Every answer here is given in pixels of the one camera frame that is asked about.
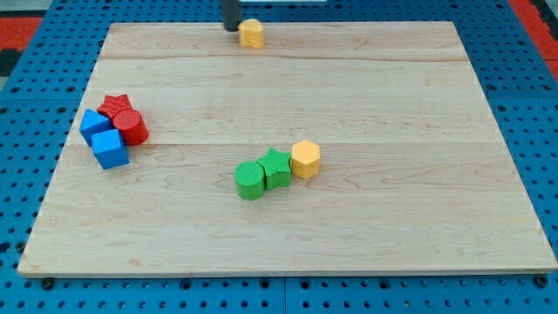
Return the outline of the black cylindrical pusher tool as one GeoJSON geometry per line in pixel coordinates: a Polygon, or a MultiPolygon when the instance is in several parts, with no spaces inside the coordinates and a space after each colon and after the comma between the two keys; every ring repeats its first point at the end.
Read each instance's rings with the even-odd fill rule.
{"type": "Polygon", "coordinates": [[[239,0],[221,0],[221,14],[223,28],[226,31],[238,31],[238,25],[242,20],[239,0]]]}

